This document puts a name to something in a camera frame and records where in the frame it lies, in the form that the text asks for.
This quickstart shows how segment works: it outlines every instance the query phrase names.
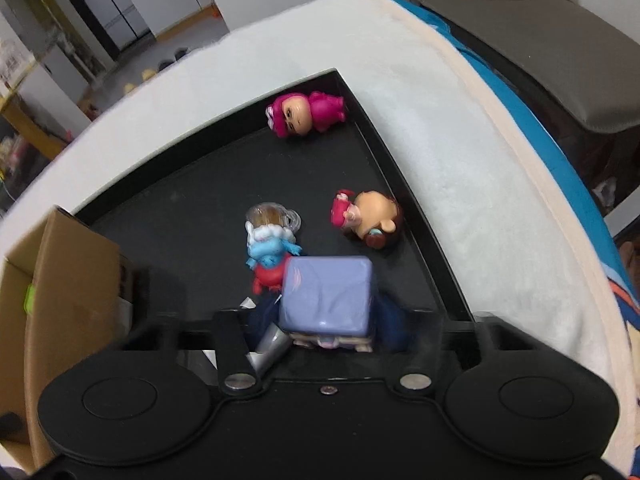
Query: tiled floor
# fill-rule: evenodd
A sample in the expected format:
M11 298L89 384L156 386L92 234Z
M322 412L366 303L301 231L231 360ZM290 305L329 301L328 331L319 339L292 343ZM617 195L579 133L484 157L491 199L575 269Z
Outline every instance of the tiled floor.
M206 18L193 27L165 40L156 41L151 35L123 54L124 60L113 72L95 88L94 104L106 111L123 96L123 88L127 83L142 83L142 71L147 68L158 69L158 64L165 59L174 59L174 52L181 47L194 50L206 46L222 38L229 30L222 18Z

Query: black plastic tray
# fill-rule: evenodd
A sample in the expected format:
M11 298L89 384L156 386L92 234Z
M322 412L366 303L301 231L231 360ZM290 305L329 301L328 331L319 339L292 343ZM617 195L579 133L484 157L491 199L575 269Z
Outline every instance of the black plastic tray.
M277 138L266 127L266 106L278 94L313 90L343 96L348 121L324 134ZM332 227L329 212L341 188L395 196L406 228L393 250L369 249ZM153 310L206 319L252 296L244 221L260 202L279 202L300 214L296 237L306 254L364 254L374 263L379 286L404 306L472 319L428 220L335 70L205 126L124 176L78 218L117 242L135 263L161 269L163 278L155 280L161 291L153 296L162 305L152 304Z

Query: gray cushion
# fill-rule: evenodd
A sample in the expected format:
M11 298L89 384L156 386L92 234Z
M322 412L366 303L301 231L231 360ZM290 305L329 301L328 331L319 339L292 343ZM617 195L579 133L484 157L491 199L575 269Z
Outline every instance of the gray cushion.
M568 0L419 0L536 79L586 129L640 124L640 44Z

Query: metal rivet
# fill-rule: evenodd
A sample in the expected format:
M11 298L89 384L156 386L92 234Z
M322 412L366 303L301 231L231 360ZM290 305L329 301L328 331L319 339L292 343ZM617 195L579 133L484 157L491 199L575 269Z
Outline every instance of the metal rivet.
M255 384L255 377L249 374L231 374L226 377L225 385L231 390L246 390Z
M407 374L400 377L400 384L407 390L423 390L431 386L431 378L423 374Z
M323 395L335 395L338 393L338 388L336 386L326 384L325 386L320 386L320 393Z

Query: cardboard box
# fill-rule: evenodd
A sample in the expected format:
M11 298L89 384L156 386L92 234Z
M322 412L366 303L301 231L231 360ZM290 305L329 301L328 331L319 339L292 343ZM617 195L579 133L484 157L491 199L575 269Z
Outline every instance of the cardboard box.
M24 428L0 443L28 472L53 458L38 424L44 387L122 334L121 273L127 269L118 246L61 209L6 256L0 279L0 414L16 413Z

